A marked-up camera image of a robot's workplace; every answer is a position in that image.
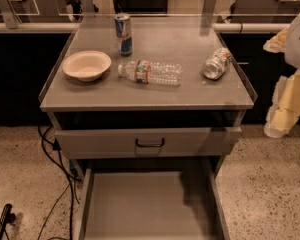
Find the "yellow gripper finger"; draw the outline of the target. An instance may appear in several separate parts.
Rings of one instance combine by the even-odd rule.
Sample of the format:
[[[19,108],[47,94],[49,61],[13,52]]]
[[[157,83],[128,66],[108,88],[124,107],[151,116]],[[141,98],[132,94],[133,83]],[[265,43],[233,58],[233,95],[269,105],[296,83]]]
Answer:
[[[300,118],[300,69],[292,76],[281,76],[266,116],[264,133],[271,138],[288,134]]]
[[[267,40],[263,45],[263,49],[270,53],[284,53],[285,45],[286,45],[286,37],[287,37],[288,28],[282,29],[271,39]]]

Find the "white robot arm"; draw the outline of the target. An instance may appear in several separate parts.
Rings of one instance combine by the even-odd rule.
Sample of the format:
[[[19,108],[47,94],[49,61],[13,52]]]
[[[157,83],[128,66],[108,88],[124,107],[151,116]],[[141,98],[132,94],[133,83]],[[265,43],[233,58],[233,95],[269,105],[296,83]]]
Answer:
[[[281,138],[300,118],[300,13],[288,28],[268,40],[263,49],[283,52],[285,62],[296,68],[292,76],[279,78],[266,116],[264,133],[271,138]]]

